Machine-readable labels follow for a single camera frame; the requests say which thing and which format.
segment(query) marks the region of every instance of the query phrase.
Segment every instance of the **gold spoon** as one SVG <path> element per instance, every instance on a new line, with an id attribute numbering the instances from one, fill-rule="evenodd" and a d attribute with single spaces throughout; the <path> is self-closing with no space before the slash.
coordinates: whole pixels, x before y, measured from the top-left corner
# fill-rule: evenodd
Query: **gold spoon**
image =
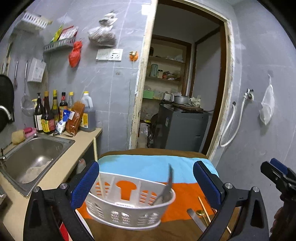
<path id="1" fill-rule="evenodd" d="M 197 210 L 196 214 L 199 216 L 202 216 L 205 220 L 206 225 L 208 226 L 209 224 L 207 223 L 207 219 L 206 219 L 206 215 L 205 215 L 205 211 L 204 210 Z"/>

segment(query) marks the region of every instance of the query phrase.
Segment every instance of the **glass bottle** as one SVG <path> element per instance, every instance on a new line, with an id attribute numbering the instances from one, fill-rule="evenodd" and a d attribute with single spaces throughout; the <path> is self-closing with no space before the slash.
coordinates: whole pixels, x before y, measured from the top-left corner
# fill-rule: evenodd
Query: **glass bottle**
<path id="1" fill-rule="evenodd" d="M 41 124 L 41 117 L 44 112 L 44 107 L 42 105 L 42 101 L 40 99 L 40 93 L 37 93 L 38 99 L 37 99 L 37 105 L 34 112 L 34 126 L 37 129 L 37 132 L 41 133 L 43 132 L 42 124 Z"/>
<path id="2" fill-rule="evenodd" d="M 66 92 L 62 92 L 61 103 L 59 104 L 59 119 L 63 119 L 63 111 L 67 109 Z"/>
<path id="3" fill-rule="evenodd" d="M 55 130 L 54 115 L 49 107 L 49 92 L 44 92 L 44 112 L 41 116 L 42 128 L 45 134 L 51 134 Z"/>
<path id="4" fill-rule="evenodd" d="M 57 104 L 57 90 L 54 90 L 53 91 L 52 113 L 54 115 L 54 125 L 56 126 L 57 123 L 60 121 L 60 118 L 59 118 L 59 107 L 58 107 L 58 104 Z"/>
<path id="5" fill-rule="evenodd" d="M 72 110 L 72 107 L 73 107 L 73 105 L 74 105 L 73 95 L 74 95 L 74 92 L 71 91 L 71 92 L 69 93 L 69 101 L 68 101 L 68 110 L 70 110 L 70 111 Z"/>

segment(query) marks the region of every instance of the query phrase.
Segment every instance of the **green box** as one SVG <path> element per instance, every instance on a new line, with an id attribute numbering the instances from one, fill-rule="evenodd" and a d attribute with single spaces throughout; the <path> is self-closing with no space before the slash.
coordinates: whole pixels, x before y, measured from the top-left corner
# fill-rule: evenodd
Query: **green box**
<path id="1" fill-rule="evenodd" d="M 153 91 L 148 91 L 148 90 L 143 91 L 143 98 L 145 99 L 153 99 L 153 95 L 154 95 Z"/>

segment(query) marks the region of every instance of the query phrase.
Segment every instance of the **countertop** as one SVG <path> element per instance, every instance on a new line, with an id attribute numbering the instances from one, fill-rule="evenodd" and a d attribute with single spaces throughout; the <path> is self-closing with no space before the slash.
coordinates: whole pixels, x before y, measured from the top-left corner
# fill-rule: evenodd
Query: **countertop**
<path id="1" fill-rule="evenodd" d="M 93 138 L 99 136 L 101 128 L 93 132 L 79 131 L 74 137 L 61 136 L 62 138 L 75 140 L 75 143 L 56 161 L 51 169 L 41 179 L 38 186 L 43 190 L 54 189 L 65 182 L 73 171 L 78 160 L 84 155 L 93 142 Z M 0 173 L 0 185 L 7 194 L 8 206 L 1 210 L 0 217 L 16 241 L 22 241 L 24 220 L 29 202 L 29 197 L 19 193 Z"/>

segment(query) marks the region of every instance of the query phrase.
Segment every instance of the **blue stripe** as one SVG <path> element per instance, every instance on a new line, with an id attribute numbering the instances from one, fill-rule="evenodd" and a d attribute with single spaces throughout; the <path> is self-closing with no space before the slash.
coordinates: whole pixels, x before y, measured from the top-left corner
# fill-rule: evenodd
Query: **blue stripe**
<path id="1" fill-rule="evenodd" d="M 202 161 L 211 173 L 218 173 L 208 159 L 179 156 L 109 155 L 98 160 L 101 172 L 167 182 L 168 165 L 174 169 L 174 183 L 196 183 L 193 164 Z"/>

